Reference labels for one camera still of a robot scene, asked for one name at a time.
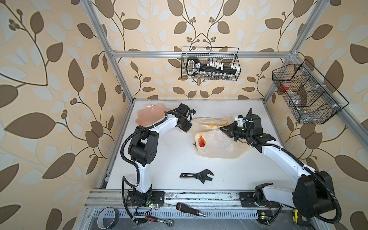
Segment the banana print plastic bag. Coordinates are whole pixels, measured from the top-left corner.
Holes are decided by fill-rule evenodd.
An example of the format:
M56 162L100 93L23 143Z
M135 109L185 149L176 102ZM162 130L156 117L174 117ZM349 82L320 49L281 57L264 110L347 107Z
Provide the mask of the banana print plastic bag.
M233 119L230 116L220 119L200 117L193 119L191 123L192 127L189 133L193 135L197 154L201 157L236 159L252 151L249 145L239 141L235 142L234 139L227 137L219 130L220 127L233 123ZM203 148L198 145L200 136L202 136L206 142Z

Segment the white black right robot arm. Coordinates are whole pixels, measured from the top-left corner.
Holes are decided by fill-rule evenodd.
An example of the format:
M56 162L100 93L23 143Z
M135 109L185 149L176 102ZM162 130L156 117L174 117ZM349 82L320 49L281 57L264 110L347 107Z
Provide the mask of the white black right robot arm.
M222 126L220 130L234 141L246 143L273 160L295 184L293 188L273 183L258 185L253 198L256 205L263 207L276 202L294 208L306 218L317 218L330 224L341 220L342 209L330 174L307 166L272 135L264 133L261 118L253 114L252 109L245 117L236 117L232 124Z

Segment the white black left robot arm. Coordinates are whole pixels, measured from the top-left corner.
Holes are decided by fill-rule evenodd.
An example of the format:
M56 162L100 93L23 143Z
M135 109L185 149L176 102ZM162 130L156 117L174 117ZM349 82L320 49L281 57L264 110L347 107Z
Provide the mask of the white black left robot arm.
M133 165L136 172L136 183L130 183L122 177L122 186L128 185L134 206L147 206L154 202L150 179L150 164L156 157L159 136L172 128L179 128L187 133L192 127L194 109L181 103L177 108L164 112L164 117L149 126L137 126L135 131L122 142L121 158Z

